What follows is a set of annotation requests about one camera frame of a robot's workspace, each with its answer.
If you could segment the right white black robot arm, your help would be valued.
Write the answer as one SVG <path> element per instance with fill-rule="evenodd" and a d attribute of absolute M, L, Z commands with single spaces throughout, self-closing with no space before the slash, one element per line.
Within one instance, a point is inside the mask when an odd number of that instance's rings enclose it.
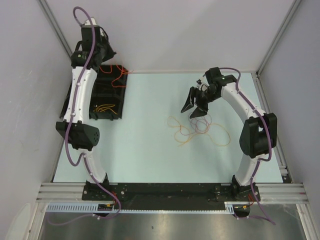
<path fill-rule="evenodd" d="M 243 156 L 239 168 L 233 175 L 230 186 L 231 196 L 242 201 L 248 194 L 255 196 L 255 177 L 261 162 L 269 162 L 272 149 L 277 145 L 278 119 L 274 113 L 266 113 L 240 89 L 240 77 L 223 75 L 222 68 L 212 67 L 204 73 L 206 82 L 197 80 L 189 89 L 181 109 L 193 112 L 190 119 L 207 115 L 209 103 L 222 98 L 237 113 L 243 123 L 239 138 Z"/>

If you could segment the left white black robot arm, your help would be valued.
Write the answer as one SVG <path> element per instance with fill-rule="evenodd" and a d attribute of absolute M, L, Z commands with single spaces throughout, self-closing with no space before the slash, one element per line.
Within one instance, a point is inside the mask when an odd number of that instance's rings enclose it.
<path fill-rule="evenodd" d="M 69 102 L 62 121 L 55 129 L 64 138 L 69 163 L 76 167 L 84 163 L 88 182 L 96 184 L 93 194 L 100 200 L 110 196 L 111 188 L 101 161 L 95 156 L 100 131 L 89 124 L 92 91 L 101 64 L 116 54 L 107 33 L 97 24 L 86 22 L 81 26 L 82 40 L 71 56 L 72 81 Z"/>

